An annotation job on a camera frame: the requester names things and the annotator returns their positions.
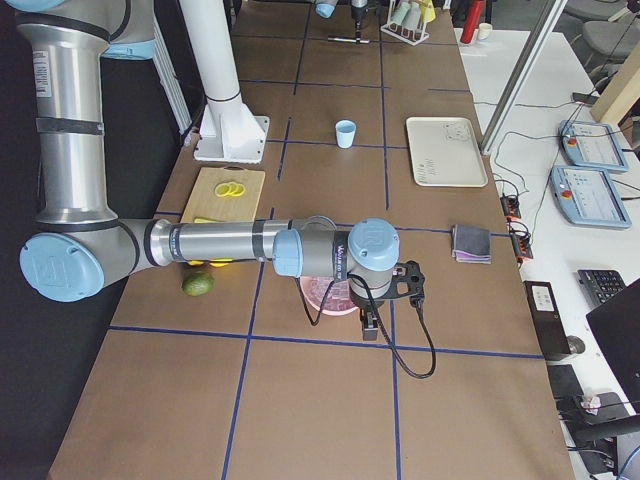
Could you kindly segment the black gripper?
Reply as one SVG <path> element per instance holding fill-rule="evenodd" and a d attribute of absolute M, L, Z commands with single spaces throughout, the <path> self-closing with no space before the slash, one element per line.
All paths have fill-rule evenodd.
<path fill-rule="evenodd" d="M 354 39 L 361 41 L 361 22 L 366 16 L 366 0 L 351 0 L 351 17 L 354 20 Z"/>
<path fill-rule="evenodd" d="M 378 318 L 372 311 L 372 305 L 377 308 L 381 307 L 387 300 L 393 299 L 394 291 L 392 289 L 387 290 L 384 293 L 380 293 L 378 297 L 375 296 L 375 292 L 372 292 L 373 300 L 369 299 L 368 294 L 362 291 L 356 291 L 353 287 L 349 288 L 349 296 L 354 305 L 360 310 L 360 321 L 362 326 L 362 338 L 364 341 L 376 341 L 378 336 Z"/>

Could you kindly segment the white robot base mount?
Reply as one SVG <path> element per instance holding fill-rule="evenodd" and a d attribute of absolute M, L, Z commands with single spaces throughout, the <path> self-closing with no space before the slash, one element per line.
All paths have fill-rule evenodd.
<path fill-rule="evenodd" d="M 195 158 L 259 163 L 270 119 L 253 115 L 242 99 L 224 4 L 187 0 L 180 8 L 206 99 Z"/>

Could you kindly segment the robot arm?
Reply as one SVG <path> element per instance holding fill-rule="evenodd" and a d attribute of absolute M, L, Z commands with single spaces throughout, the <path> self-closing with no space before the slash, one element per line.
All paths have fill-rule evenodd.
<path fill-rule="evenodd" d="M 155 53 L 149 1 L 16 1 L 30 42 L 41 142 L 40 232 L 20 252 L 27 282 L 71 302 L 126 276 L 173 262 L 271 262 L 282 276 L 346 282 L 365 334 L 398 297 L 399 237 L 381 219 L 340 231 L 327 218 L 180 223 L 122 220 L 107 201 L 100 61 Z"/>
<path fill-rule="evenodd" d="M 322 0 L 315 2 L 315 12 L 318 16 L 329 19 L 337 6 L 338 2 L 335 0 Z M 340 37 L 340 36 L 328 36 L 327 40 L 331 42 L 341 43 L 354 43 L 354 44 L 368 44 L 369 41 L 362 37 L 362 24 L 368 11 L 367 0 L 350 0 L 350 13 L 351 19 L 354 24 L 354 35 L 352 37 Z"/>

